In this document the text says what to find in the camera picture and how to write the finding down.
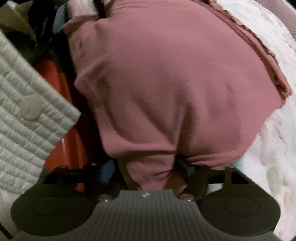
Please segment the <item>pink ribbed small garment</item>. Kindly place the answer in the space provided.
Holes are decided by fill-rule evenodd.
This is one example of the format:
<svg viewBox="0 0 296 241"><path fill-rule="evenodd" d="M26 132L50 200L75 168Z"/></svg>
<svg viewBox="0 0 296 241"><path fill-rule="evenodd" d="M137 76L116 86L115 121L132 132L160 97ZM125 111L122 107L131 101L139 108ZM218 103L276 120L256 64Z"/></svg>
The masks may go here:
<svg viewBox="0 0 296 241"><path fill-rule="evenodd" d="M215 1L112 1L63 29L74 85L132 188L181 189L178 154L231 165L291 94L274 54Z"/></svg>

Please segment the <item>white floral bed quilt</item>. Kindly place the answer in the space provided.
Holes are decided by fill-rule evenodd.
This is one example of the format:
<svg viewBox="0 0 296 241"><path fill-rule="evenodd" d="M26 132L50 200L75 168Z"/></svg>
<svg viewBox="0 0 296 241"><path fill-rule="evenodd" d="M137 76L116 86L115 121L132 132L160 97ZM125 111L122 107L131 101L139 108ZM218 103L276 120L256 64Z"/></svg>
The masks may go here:
<svg viewBox="0 0 296 241"><path fill-rule="evenodd" d="M246 42L234 44L218 69L231 81L238 125L235 166L276 199L275 235L295 236L295 39L284 1L207 1L204 7Z"/></svg>

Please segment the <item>grey quilted jacket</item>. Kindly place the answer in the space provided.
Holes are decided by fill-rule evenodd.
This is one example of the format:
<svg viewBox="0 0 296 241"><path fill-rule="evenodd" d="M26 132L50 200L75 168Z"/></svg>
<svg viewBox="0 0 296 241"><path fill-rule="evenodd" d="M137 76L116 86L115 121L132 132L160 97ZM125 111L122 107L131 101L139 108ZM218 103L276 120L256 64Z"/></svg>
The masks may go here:
<svg viewBox="0 0 296 241"><path fill-rule="evenodd" d="M1 189L22 194L35 185L58 132L79 117L1 33Z"/></svg>

